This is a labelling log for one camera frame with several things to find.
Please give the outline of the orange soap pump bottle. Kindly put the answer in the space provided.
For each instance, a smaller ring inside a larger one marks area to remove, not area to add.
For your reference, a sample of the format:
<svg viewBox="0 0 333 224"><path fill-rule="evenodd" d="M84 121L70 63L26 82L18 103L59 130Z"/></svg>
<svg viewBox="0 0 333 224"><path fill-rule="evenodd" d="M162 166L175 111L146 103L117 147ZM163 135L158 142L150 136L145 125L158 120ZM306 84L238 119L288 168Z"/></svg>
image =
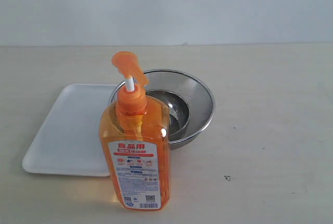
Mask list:
<svg viewBox="0 0 333 224"><path fill-rule="evenodd" d="M146 94L149 80L134 53L118 52L111 62L124 85L101 116L99 137L114 191L125 208L161 210L171 193L169 108Z"/></svg>

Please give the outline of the small shiny steel bowl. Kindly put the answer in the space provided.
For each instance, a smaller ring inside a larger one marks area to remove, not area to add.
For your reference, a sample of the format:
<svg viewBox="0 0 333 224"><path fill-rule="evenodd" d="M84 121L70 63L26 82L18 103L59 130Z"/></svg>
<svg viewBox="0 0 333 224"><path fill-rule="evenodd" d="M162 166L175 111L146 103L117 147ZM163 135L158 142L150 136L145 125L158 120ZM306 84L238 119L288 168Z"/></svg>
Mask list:
<svg viewBox="0 0 333 224"><path fill-rule="evenodd" d="M169 139L170 141L181 139L189 124L190 109L187 102L181 96L167 90L149 90L146 94L161 100L169 107Z"/></svg>

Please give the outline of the steel mesh colander bowl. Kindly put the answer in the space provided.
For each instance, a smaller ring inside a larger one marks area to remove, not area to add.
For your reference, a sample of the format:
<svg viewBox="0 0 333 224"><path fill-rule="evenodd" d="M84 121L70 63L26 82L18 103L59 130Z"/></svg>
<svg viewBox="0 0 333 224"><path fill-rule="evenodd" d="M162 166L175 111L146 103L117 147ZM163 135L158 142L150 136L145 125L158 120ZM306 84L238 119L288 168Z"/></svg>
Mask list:
<svg viewBox="0 0 333 224"><path fill-rule="evenodd" d="M161 100L148 96L149 90L167 90L181 96L190 109L185 135L170 141L169 107ZM125 76L110 98L100 122L103 147L120 141L120 151L143 151L149 143L158 151L176 149L195 139L211 122L215 101L210 89L196 77L175 70L150 70L139 76Z"/></svg>

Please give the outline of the white rectangular plastic tray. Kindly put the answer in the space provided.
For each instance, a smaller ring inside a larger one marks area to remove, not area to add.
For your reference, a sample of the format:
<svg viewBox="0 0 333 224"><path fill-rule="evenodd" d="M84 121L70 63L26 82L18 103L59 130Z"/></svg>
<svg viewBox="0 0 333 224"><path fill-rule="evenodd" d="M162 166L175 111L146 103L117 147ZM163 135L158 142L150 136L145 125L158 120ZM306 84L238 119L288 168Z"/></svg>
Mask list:
<svg viewBox="0 0 333 224"><path fill-rule="evenodd" d="M23 169L33 174L108 177L98 131L115 88L112 84L66 86L28 148Z"/></svg>

